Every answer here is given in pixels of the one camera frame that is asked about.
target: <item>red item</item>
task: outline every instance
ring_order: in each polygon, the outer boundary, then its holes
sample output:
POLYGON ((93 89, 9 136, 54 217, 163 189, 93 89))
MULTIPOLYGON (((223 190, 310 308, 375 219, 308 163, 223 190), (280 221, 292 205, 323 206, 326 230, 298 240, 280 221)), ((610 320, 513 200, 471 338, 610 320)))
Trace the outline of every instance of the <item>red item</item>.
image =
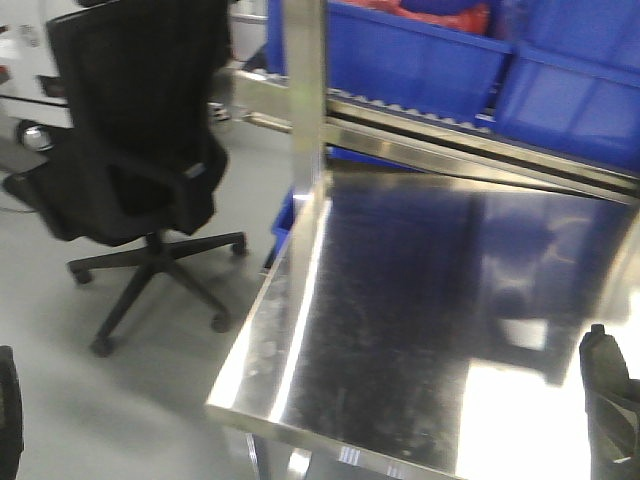
POLYGON ((387 13, 395 13, 400 8, 402 0, 342 0, 345 3, 351 3, 360 7, 372 8, 387 13))
POLYGON ((489 26, 489 7, 486 3, 479 3, 475 7, 468 8, 457 15, 431 15, 429 13, 415 13, 398 7, 394 12, 396 15, 405 18, 412 18, 422 22, 442 25, 443 27, 455 28, 463 32, 477 33, 484 35, 489 26))
POLYGON ((416 13, 400 6, 401 0, 342 0, 360 7, 372 8, 382 12, 391 13, 400 17, 418 20, 420 22, 441 25, 443 27, 461 30, 463 32, 484 35, 489 26, 489 6, 479 3, 475 7, 468 8, 457 15, 432 15, 430 13, 416 13))

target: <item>chair caster wheel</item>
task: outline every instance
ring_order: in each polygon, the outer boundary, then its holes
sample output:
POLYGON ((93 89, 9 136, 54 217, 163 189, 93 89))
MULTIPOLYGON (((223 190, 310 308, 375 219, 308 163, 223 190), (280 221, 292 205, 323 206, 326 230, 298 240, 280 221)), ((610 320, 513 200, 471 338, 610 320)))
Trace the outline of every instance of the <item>chair caster wheel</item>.
POLYGON ((223 313, 217 313, 211 321, 211 328, 216 333, 227 333, 231 328, 229 317, 223 313))
POLYGON ((110 338, 96 338, 90 348, 96 357, 106 358, 113 353, 115 345, 110 338))
POLYGON ((246 242, 234 243, 231 245, 231 251, 239 257, 246 255, 248 253, 246 242))
POLYGON ((71 275, 73 275, 73 279, 78 285, 85 285, 93 280, 93 275, 91 275, 89 270, 78 270, 77 272, 72 271, 71 275))

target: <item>stainless steel table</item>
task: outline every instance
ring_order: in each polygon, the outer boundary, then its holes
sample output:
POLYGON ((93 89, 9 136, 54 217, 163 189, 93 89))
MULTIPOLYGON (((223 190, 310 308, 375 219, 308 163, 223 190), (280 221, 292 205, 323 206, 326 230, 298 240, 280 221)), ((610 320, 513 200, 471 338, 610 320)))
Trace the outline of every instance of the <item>stainless steel table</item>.
POLYGON ((257 476, 268 438, 297 447, 291 478, 319 452, 400 479, 588 479, 577 345, 604 323, 640 377, 636 209, 422 173, 323 182, 207 402, 254 434, 257 476))

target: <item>gray floor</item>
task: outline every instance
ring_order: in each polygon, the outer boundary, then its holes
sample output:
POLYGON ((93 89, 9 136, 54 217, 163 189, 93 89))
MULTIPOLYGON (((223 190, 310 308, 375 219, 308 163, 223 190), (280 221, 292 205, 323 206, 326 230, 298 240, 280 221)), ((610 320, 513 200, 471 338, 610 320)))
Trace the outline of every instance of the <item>gray floor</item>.
MULTIPOLYGON (((290 184, 289 139, 238 123, 221 126, 219 138, 231 163, 218 213, 197 236, 244 230, 251 255, 223 249, 185 264, 240 321, 263 281, 270 225, 290 184)), ((29 161, 12 152, 0 144, 3 161, 29 161)), ((22 208, 2 193, 0 207, 22 208)), ((202 405, 236 330, 214 334, 209 309, 160 276, 118 331, 125 338, 115 354, 93 357, 87 345, 131 271, 101 271, 76 287, 65 262, 108 251, 53 240, 37 215, 0 211, 0 343, 14 348, 25 412, 18 478, 235 478, 202 405)))

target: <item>blue plastic bin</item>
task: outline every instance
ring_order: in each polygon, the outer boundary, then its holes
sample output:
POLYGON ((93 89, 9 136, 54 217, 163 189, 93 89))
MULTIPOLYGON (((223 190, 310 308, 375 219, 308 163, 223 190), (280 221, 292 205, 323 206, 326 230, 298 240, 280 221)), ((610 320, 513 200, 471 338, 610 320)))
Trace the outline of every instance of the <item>blue plastic bin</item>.
POLYGON ((495 117, 503 135, 640 171, 640 75, 523 45, 495 117))
POLYGON ((293 203, 293 192, 289 190, 282 202, 282 207, 278 212, 278 216, 271 226, 271 233, 276 237, 276 244, 273 247, 275 255, 277 255, 284 243, 287 241, 293 222, 295 221, 295 205, 293 203))
POLYGON ((539 0, 526 39, 544 50, 640 71, 640 2, 539 0))
MULTIPOLYGON (((267 60, 284 73, 280 0, 269 10, 267 60)), ((510 52, 499 40, 329 3, 330 84, 372 100, 472 122, 510 52)))
POLYGON ((340 147, 330 147, 329 155, 332 158, 339 160, 349 160, 351 162, 367 163, 369 165, 378 165, 381 167, 392 167, 398 170, 408 170, 416 172, 415 168, 406 167, 404 165, 398 165, 397 163, 390 162, 389 160, 383 160, 382 158, 372 157, 365 155, 364 153, 354 152, 353 150, 346 150, 340 147))

